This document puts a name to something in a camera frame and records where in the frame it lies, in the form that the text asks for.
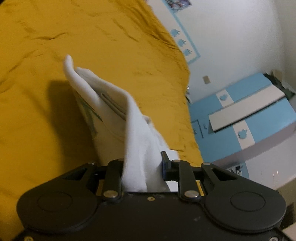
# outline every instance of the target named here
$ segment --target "metal bolt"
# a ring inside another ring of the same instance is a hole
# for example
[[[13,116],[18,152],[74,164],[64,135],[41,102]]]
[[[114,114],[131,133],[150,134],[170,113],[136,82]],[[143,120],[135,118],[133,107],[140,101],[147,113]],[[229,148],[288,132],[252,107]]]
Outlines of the metal bolt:
[[[188,198],[197,198],[200,194],[197,191],[189,190],[184,192],[184,195]]]
[[[34,241],[34,239],[31,236],[24,237],[24,241]]]
[[[116,198],[118,196],[118,192],[114,190],[108,190],[103,193],[106,198]]]
[[[147,200],[148,201],[154,201],[155,200],[155,197],[148,197]]]

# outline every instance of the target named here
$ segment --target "white cloth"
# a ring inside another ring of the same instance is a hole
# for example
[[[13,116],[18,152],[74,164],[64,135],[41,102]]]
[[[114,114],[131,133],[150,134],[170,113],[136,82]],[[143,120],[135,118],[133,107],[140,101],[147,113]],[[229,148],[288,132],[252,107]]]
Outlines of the white cloth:
[[[73,68],[67,55],[64,72],[75,90],[79,108],[89,125],[101,163],[124,159],[122,185],[125,191],[169,191],[162,179],[161,151],[179,159],[169,150],[149,117],[142,115],[132,96],[102,80],[88,69]]]

